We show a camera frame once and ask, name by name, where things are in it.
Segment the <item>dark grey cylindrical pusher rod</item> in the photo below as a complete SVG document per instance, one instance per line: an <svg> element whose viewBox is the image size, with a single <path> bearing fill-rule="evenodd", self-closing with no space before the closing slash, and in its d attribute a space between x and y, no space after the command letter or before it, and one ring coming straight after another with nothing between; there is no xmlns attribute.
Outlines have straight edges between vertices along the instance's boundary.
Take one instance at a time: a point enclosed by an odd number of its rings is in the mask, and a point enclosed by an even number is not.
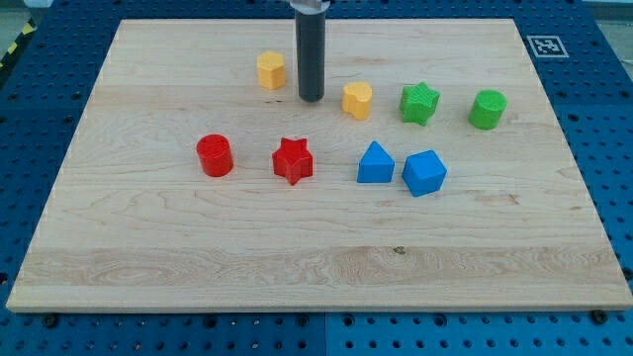
<svg viewBox="0 0 633 356"><path fill-rule="evenodd" d="M315 103L324 95L325 13L296 10L295 25L299 96Z"/></svg>

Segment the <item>silver rod mount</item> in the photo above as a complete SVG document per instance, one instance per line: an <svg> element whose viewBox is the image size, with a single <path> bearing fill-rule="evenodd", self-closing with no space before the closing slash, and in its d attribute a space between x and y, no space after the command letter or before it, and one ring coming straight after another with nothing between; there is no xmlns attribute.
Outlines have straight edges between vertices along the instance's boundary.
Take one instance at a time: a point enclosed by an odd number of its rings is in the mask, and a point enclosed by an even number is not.
<svg viewBox="0 0 633 356"><path fill-rule="evenodd" d="M289 0L289 3L301 13L321 13L330 6L329 0Z"/></svg>

